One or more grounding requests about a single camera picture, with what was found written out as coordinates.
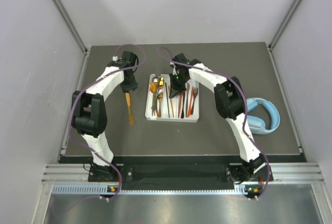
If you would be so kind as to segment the black chopstick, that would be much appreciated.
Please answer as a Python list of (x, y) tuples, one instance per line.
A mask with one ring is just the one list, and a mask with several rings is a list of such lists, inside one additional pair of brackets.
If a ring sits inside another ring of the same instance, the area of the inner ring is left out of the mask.
[(168, 118), (170, 118), (170, 109), (169, 109), (169, 94), (168, 94), (168, 85), (165, 83), (165, 91), (166, 91), (166, 102), (167, 102), (167, 110), (168, 110)]

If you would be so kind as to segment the orange plastic fork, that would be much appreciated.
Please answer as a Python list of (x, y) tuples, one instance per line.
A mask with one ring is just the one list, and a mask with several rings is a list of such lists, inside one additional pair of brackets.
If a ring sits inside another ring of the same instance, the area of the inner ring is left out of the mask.
[(178, 99), (178, 115), (177, 115), (178, 118), (180, 118), (181, 114), (181, 109), (182, 109), (181, 105), (182, 105), (182, 95), (180, 95)]

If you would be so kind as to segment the iridescent purple spoon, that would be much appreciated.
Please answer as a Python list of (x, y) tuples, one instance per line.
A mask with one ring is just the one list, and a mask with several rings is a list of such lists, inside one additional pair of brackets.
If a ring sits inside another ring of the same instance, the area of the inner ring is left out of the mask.
[(153, 99), (153, 111), (157, 111), (157, 95), (159, 94), (159, 91), (164, 87), (164, 78), (159, 77), (158, 83), (156, 83), (157, 90), (156, 93), (154, 93), (154, 99)]

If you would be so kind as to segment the gold metal spoon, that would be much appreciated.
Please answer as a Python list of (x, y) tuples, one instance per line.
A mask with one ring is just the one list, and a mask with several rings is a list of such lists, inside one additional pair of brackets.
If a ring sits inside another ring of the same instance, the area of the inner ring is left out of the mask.
[(157, 117), (161, 118), (161, 105), (162, 105), (162, 99), (163, 99), (163, 92), (160, 92), (157, 95), (157, 101), (159, 103), (158, 111), (157, 111)]

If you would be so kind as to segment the orange plastic knife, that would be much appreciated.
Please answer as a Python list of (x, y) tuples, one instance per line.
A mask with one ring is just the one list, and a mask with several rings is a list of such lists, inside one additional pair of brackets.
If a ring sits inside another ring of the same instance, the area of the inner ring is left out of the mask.
[(188, 113), (187, 113), (187, 118), (190, 117), (191, 115), (191, 109), (192, 109), (192, 100), (193, 100), (193, 93), (194, 93), (195, 87), (192, 87), (191, 89), (191, 95), (190, 95), (190, 102), (189, 102), (189, 109), (188, 109)]

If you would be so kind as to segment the gold metal knife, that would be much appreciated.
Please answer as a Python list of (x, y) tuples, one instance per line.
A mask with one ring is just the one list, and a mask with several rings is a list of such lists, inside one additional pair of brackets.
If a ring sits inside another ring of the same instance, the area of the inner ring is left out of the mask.
[(132, 114), (132, 109), (131, 109), (130, 93), (126, 92), (125, 96), (126, 96), (127, 108), (128, 108), (128, 113), (129, 113), (129, 125), (134, 125), (134, 119), (133, 119), (133, 114)]

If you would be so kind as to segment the gold thin utensil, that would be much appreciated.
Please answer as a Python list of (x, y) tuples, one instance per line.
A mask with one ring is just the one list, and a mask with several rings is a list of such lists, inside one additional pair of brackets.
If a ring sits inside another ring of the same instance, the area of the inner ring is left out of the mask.
[(151, 93), (156, 93), (156, 90), (157, 90), (157, 86), (156, 86), (156, 84), (153, 83), (153, 82), (151, 82), (151, 83), (149, 84), (149, 90), (150, 90)]

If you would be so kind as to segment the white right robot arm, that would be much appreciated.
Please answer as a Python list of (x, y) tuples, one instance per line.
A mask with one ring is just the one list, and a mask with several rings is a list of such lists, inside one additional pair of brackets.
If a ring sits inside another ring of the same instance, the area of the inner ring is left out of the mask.
[(267, 169), (266, 182), (270, 180), (271, 168), (267, 156), (255, 143), (247, 122), (247, 103), (241, 84), (235, 77), (214, 72), (199, 60), (189, 61), (181, 53), (170, 60), (174, 77), (171, 87), (178, 86), (176, 93), (184, 91), (190, 79), (197, 81), (214, 93), (216, 109), (230, 125), (237, 141), (243, 167), (242, 174), (248, 180), (255, 180)]

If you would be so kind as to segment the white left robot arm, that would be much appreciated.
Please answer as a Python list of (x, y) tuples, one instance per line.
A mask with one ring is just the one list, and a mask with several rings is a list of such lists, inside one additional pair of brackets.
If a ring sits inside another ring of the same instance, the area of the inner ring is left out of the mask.
[(93, 156), (93, 163), (101, 166), (99, 173), (108, 181), (116, 178), (118, 169), (111, 164), (114, 154), (105, 134), (105, 101), (117, 86), (121, 87), (123, 93), (138, 88), (134, 77), (135, 70), (132, 68), (138, 64), (135, 53), (124, 51), (121, 58), (113, 57), (104, 72), (86, 90), (75, 91), (72, 95), (74, 111), (71, 126), (86, 141)]

